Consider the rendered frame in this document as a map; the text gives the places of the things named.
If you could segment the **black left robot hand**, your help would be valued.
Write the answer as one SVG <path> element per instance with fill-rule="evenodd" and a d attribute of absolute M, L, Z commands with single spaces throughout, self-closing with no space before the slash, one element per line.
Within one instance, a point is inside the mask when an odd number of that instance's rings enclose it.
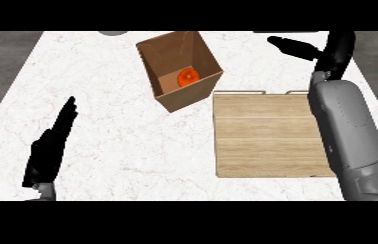
<path fill-rule="evenodd" d="M 31 155 L 27 162 L 22 186 L 31 188 L 38 183 L 52 183 L 56 179 L 64 158 L 65 143 L 77 118 L 75 98 L 69 97 L 53 127 L 31 144 Z"/>

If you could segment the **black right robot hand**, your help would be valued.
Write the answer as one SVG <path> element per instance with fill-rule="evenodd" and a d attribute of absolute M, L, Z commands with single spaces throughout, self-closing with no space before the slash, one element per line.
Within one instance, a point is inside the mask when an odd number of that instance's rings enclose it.
<path fill-rule="evenodd" d="M 326 72 L 328 80 L 341 79 L 354 52 L 356 34 L 353 31 L 331 31 L 323 50 L 306 42 L 278 36 L 270 36 L 267 42 L 284 54 L 309 61 L 318 60 L 315 70 Z"/>

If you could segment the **pale wooden tray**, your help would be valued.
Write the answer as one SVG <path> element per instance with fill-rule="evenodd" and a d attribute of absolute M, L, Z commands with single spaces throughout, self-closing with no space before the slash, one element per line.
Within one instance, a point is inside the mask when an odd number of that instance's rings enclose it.
<path fill-rule="evenodd" d="M 220 178 L 334 175 L 304 94 L 217 91 L 213 119 Z"/>

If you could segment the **orange squash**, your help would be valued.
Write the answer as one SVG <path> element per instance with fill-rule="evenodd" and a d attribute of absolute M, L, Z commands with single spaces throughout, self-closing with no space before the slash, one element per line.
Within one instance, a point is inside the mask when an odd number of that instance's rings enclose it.
<path fill-rule="evenodd" d="M 185 68 L 177 75 L 177 84 L 180 87 L 192 84 L 199 80 L 198 71 L 193 68 Z"/>

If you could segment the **brown cardboard box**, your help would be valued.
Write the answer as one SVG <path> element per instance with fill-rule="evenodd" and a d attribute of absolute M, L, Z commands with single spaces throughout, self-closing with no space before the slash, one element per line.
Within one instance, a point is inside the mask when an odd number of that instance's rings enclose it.
<path fill-rule="evenodd" d="M 176 31 L 136 44 L 154 97 L 168 112 L 205 99 L 223 74 L 198 31 Z M 193 68 L 199 80 L 180 87 L 177 75 Z"/>

